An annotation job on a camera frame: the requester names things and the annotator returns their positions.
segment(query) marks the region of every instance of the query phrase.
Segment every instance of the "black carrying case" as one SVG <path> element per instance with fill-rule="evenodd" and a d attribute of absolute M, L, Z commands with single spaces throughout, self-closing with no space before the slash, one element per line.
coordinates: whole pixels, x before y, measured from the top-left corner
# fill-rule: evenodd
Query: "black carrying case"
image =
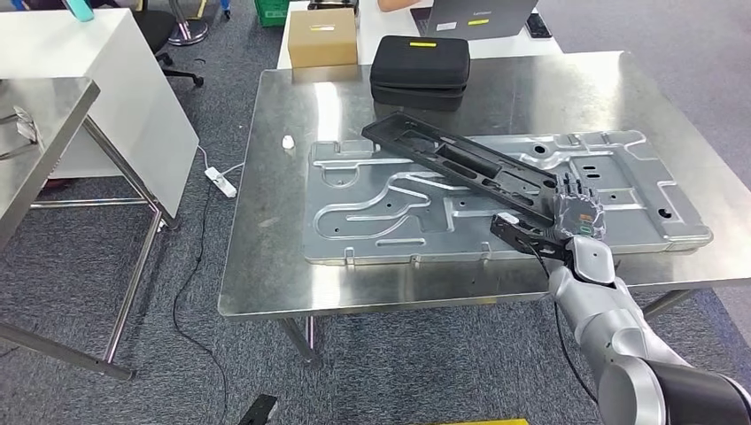
<path fill-rule="evenodd" d="M 456 111 L 468 78 L 467 40 L 386 35 L 370 67 L 370 93 L 381 104 Z"/>

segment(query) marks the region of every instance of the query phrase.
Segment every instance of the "keyboard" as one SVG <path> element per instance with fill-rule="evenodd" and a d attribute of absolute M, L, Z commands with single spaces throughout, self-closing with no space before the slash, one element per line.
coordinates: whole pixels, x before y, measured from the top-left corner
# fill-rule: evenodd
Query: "keyboard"
<path fill-rule="evenodd" d="M 412 13 L 415 25 L 420 35 L 425 36 L 428 33 L 428 25 L 430 24 L 430 7 L 415 7 L 409 11 Z"/>

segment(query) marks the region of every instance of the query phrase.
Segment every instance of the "metal panel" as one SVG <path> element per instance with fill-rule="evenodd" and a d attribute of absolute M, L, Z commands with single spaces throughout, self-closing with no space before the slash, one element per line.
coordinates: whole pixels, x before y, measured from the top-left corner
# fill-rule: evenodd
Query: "metal panel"
<path fill-rule="evenodd" d="M 712 233 L 638 131 L 480 136 L 525 164 L 571 173 L 598 191 L 613 253 L 688 251 Z M 317 264 L 522 259 L 490 232 L 495 213 L 518 212 L 370 141 L 314 143 L 303 246 Z M 534 182 L 519 182 L 526 197 Z"/>

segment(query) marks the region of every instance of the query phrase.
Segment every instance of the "power strip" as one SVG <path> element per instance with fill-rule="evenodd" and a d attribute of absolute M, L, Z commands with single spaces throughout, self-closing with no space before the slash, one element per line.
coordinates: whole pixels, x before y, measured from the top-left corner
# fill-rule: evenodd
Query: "power strip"
<path fill-rule="evenodd" d="M 228 182 L 216 168 L 213 166 L 207 168 L 206 171 L 204 171 L 204 174 L 206 174 L 206 177 L 208 177 L 226 197 L 237 196 L 237 189 L 235 189 L 235 186 L 232 186 L 232 183 Z"/>

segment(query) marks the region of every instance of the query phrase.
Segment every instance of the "white desk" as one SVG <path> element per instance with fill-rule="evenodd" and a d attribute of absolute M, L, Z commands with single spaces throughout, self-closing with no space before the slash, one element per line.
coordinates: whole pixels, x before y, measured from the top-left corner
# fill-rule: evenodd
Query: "white desk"
<path fill-rule="evenodd" d="M 170 216 L 177 214 L 198 137 L 129 9 L 0 13 L 0 79 L 89 77 L 89 116 Z M 121 175 L 79 131 L 52 178 Z"/>
<path fill-rule="evenodd" d="M 412 7 L 432 6 L 432 0 L 422 0 Z M 289 39 L 290 14 L 293 11 L 306 10 L 308 2 L 290 2 L 287 23 L 284 27 L 282 47 L 279 50 L 277 69 L 292 68 L 290 53 L 287 50 Z M 360 0 L 360 24 L 357 33 L 357 51 L 360 65 L 370 65 L 376 57 L 376 50 L 385 35 L 419 36 L 417 26 L 408 9 L 384 13 L 378 9 L 376 0 Z M 527 28 L 523 27 L 519 35 L 513 37 L 473 40 L 469 42 L 469 55 L 473 59 L 503 58 L 512 56 L 537 56 L 559 54 L 561 48 L 555 38 L 534 39 Z"/>

